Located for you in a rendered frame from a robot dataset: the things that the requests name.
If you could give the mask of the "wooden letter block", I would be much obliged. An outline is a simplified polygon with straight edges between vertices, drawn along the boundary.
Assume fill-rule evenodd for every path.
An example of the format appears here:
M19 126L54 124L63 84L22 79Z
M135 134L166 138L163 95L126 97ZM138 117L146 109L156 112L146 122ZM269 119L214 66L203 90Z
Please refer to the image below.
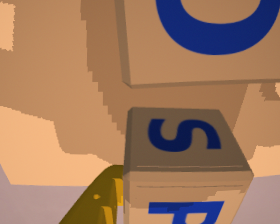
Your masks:
M114 0L131 89L280 83L280 0Z
M253 178L219 109L128 110L124 224L231 224Z

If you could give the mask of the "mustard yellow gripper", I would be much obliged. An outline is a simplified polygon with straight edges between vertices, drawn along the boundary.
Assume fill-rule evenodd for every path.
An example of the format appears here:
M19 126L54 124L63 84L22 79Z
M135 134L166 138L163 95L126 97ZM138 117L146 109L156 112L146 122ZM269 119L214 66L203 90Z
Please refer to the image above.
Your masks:
M116 224L118 206L123 206L123 165L111 165L94 179L59 224Z

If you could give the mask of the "tan flat mat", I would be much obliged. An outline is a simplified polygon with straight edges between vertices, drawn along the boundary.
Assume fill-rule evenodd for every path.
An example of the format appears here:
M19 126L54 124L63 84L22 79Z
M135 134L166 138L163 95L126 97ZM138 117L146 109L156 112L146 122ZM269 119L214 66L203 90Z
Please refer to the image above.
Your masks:
M132 107L219 109L254 177L280 175L280 83L131 89L114 0L0 0L0 164L11 184L89 186L123 165Z

